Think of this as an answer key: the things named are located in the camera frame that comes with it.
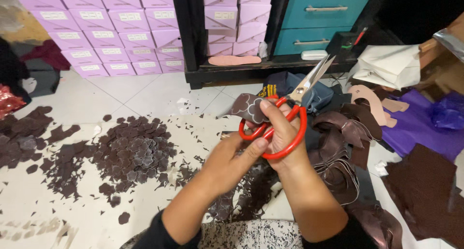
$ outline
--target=scissors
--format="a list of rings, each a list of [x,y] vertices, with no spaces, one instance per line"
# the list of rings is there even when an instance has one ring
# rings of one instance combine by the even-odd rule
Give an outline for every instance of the scissors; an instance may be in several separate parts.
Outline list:
[[[300,143],[301,140],[305,137],[305,132],[307,128],[307,115],[306,115],[306,107],[301,106],[303,97],[305,94],[316,84],[316,82],[322,77],[322,75],[327,71],[330,67],[332,62],[334,61],[336,56],[333,56],[330,60],[328,60],[329,55],[324,57],[321,62],[314,67],[311,72],[299,83],[296,89],[287,96],[281,97],[275,105],[277,107],[282,106],[282,104],[286,103],[287,101],[294,102],[295,105],[290,113],[286,116],[288,121],[292,121],[293,118],[299,113],[300,114],[300,129],[298,130],[297,136],[293,141],[283,150],[274,153],[264,153],[263,158],[265,159],[278,159],[287,156],[290,154]],[[270,96],[268,98],[277,98],[277,95]],[[239,126],[239,134],[242,139],[245,140],[254,140],[256,139],[261,133],[263,133],[268,127],[271,126],[270,123],[264,122],[259,126],[251,135],[246,135],[244,128],[245,128],[245,119],[242,119]],[[274,134],[274,128],[271,128],[268,132],[263,134],[263,138],[269,140],[272,135]]]

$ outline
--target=purple plastic bag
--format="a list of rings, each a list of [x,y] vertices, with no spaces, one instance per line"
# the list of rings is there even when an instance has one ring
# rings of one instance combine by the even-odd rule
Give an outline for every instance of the purple plastic bag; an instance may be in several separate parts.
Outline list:
[[[393,128],[383,126],[382,139],[401,157],[409,154],[415,144],[419,143],[454,162],[464,148],[464,130],[435,127],[432,122],[432,103],[416,90],[406,93],[399,101],[409,103],[409,109],[404,112],[384,109],[398,123]]]
[[[438,128],[464,129],[464,96],[451,92],[432,105],[433,124]]]

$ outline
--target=blue plastic bag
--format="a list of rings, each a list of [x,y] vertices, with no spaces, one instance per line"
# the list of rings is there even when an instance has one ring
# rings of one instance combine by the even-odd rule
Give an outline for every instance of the blue plastic bag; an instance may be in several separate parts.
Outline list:
[[[451,92],[432,106],[432,122],[438,128],[464,128],[464,95]]]

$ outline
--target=person's right hand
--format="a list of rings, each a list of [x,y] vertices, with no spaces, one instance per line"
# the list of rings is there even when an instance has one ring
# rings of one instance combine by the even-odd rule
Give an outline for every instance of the person's right hand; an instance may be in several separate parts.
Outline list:
[[[286,148],[297,136],[300,128],[300,119],[296,117],[293,121],[289,122],[285,118],[291,111],[291,108],[287,104],[283,104],[280,108],[277,108],[268,100],[263,100],[261,101],[260,108],[264,115],[269,118],[274,128],[274,134],[266,153],[279,152]],[[257,125],[249,121],[246,124],[251,129],[257,127]],[[304,138],[289,155],[280,159],[269,160],[269,163],[278,173],[282,170],[292,169],[301,163],[309,163]]]

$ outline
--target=white tile floor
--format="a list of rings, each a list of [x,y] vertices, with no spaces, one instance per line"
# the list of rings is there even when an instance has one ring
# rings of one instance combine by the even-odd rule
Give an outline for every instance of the white tile floor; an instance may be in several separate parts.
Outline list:
[[[85,80],[73,71],[62,72],[60,85],[55,94],[34,98],[27,107],[16,112],[17,117],[28,114],[39,105],[51,105],[50,116],[65,125],[100,123],[106,114],[113,119],[127,116],[168,117],[189,114],[222,113],[241,93],[258,93],[262,84],[204,87],[190,90],[183,73],[145,75],[130,77],[92,78]],[[322,83],[331,86],[333,80]],[[368,169],[377,199],[382,207],[396,216],[403,227],[403,247],[405,249],[448,249],[449,245],[440,239],[416,241],[406,223],[392,202],[374,165],[380,161],[400,161],[396,154],[386,151],[373,142],[369,152]],[[464,153],[457,161],[457,185],[464,189]],[[266,214],[274,215],[279,210],[289,210],[286,199],[276,199],[276,206]]]

